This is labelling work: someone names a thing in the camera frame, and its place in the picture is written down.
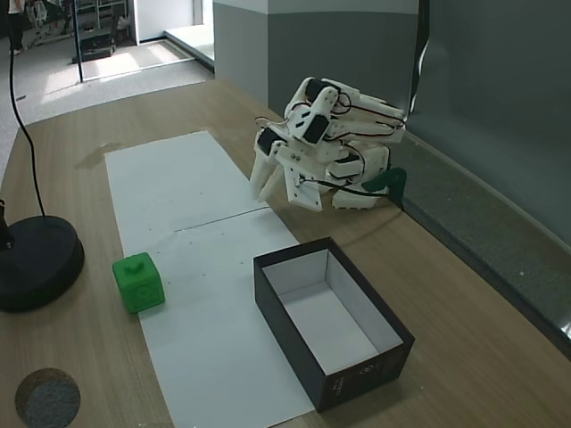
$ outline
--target green cube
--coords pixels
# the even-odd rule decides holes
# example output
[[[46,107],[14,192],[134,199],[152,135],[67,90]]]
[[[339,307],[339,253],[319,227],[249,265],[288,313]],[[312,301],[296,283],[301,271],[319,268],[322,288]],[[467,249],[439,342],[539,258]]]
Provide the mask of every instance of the green cube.
[[[130,313],[164,303],[161,276],[146,252],[114,263],[113,274],[123,304]]]

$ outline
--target round black base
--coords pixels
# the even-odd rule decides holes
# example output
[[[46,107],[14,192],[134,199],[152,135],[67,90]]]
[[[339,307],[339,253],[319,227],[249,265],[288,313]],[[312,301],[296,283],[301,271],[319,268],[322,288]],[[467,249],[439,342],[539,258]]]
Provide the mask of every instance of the round black base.
[[[85,255],[71,224],[34,217],[9,227],[15,245],[0,252],[0,310],[25,312],[60,297],[78,278]]]

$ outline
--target open box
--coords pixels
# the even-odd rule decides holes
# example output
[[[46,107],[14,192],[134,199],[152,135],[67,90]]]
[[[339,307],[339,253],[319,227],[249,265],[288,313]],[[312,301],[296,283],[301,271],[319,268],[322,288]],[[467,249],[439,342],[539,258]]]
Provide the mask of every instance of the open box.
[[[254,289],[319,412],[401,374],[414,337],[333,239],[257,257]]]

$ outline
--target white robotic arm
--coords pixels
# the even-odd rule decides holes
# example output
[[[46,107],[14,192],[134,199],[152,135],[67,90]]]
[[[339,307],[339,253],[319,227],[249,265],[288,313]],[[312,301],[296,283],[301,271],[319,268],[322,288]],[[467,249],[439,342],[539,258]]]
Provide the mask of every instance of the white robotic arm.
[[[390,169],[384,144],[401,141],[404,111],[339,82],[307,78],[285,117],[258,120],[251,182],[259,200],[285,180],[289,201],[311,210],[322,210],[320,195],[331,188],[338,190],[336,208],[372,208],[396,176],[402,179],[391,174],[374,191],[363,187]]]

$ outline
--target white paper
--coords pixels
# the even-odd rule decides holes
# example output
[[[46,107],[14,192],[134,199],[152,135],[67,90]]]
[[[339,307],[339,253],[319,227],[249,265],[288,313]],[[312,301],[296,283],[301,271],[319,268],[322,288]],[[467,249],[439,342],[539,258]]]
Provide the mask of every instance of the white paper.
[[[297,242],[244,175],[206,133],[106,161],[123,250],[149,252],[165,288],[140,319],[177,428],[263,428],[313,410],[253,298],[253,257]]]
[[[177,230],[267,207],[208,132],[106,153],[105,161],[125,257]]]

